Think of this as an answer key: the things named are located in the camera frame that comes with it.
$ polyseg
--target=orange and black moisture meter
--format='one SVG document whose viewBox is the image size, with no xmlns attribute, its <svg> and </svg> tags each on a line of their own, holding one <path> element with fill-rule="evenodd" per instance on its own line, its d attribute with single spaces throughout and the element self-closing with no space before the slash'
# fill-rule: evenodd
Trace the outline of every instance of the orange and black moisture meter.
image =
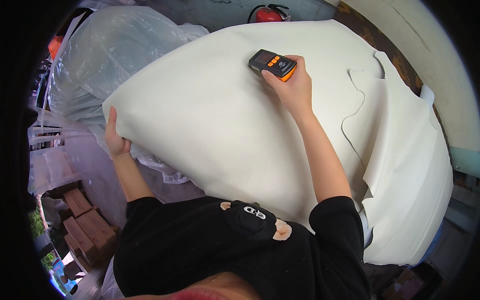
<svg viewBox="0 0 480 300">
<path fill-rule="evenodd" d="M 297 67 L 293 60 L 263 49 L 252 56 L 248 65 L 259 72 L 267 70 L 283 82 L 292 77 Z"/>
</svg>

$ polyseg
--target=red fire extinguisher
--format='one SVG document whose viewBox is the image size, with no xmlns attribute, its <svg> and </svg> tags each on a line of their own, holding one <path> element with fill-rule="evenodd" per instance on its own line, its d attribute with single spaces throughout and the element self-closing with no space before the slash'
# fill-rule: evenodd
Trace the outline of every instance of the red fire extinguisher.
<svg viewBox="0 0 480 300">
<path fill-rule="evenodd" d="M 280 7 L 287 10 L 288 9 L 287 6 L 280 5 L 280 4 L 269 4 L 268 6 L 267 5 L 256 6 L 248 16 L 247 23 L 250 23 L 250 19 L 252 18 L 253 13 L 259 7 L 263 7 L 263 8 L 259 9 L 257 11 L 257 14 L 255 15 L 256 23 L 290 21 L 290 14 L 288 12 L 284 12 L 281 9 L 279 9 Z"/>
</svg>

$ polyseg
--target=right hand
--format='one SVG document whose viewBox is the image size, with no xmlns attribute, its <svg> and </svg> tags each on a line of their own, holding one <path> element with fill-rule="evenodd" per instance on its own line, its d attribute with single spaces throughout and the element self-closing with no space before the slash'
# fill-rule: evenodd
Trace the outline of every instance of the right hand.
<svg viewBox="0 0 480 300">
<path fill-rule="evenodd" d="M 112 160 L 130 156 L 132 142 L 119 136 L 117 133 L 117 111 L 113 106 L 110 106 L 108 123 L 105 128 L 105 140 L 107 141 L 107 146 L 110 150 L 110 158 Z"/>
<path fill-rule="evenodd" d="M 302 118 L 305 114 L 313 113 L 312 79 L 305 69 L 305 59 L 302 56 L 285 55 L 285 57 L 297 62 L 297 68 L 290 79 L 283 82 L 267 70 L 263 70 L 262 75 L 292 117 Z"/>
</svg>

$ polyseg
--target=black sweatshirt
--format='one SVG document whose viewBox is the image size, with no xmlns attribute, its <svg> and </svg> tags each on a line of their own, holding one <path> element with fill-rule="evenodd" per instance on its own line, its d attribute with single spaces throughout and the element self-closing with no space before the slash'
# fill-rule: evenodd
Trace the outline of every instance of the black sweatshirt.
<svg viewBox="0 0 480 300">
<path fill-rule="evenodd" d="M 315 235 L 287 222 L 292 232 L 286 240 L 272 238 L 273 214 L 240 201 L 223 210 L 224 201 L 129 202 L 113 264 L 122 293 L 165 295 L 232 272 L 263 300 L 370 299 L 363 231 L 350 198 L 326 199 L 312 210 Z"/>
</svg>

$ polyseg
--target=person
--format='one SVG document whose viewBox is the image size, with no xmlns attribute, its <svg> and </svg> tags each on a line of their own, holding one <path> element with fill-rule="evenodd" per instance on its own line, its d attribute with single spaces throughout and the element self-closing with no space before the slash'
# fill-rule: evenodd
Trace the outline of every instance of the person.
<svg viewBox="0 0 480 300">
<path fill-rule="evenodd" d="M 66 284 L 68 280 L 74 281 L 79 278 L 83 278 L 83 275 L 77 275 L 78 273 L 82 272 L 80 267 L 77 265 L 75 261 L 71 261 L 68 264 L 63 266 L 63 274 L 60 276 L 60 280 Z"/>
<path fill-rule="evenodd" d="M 262 71 L 295 120 L 317 206 L 304 226 L 259 207 L 213 197 L 162 204 L 116 133 L 106 141 L 127 198 L 127 223 L 113 262 L 117 284 L 135 300 L 370 299 L 362 269 L 363 231 L 343 168 L 312 110 L 312 80 L 301 56 L 282 82 Z"/>
</svg>

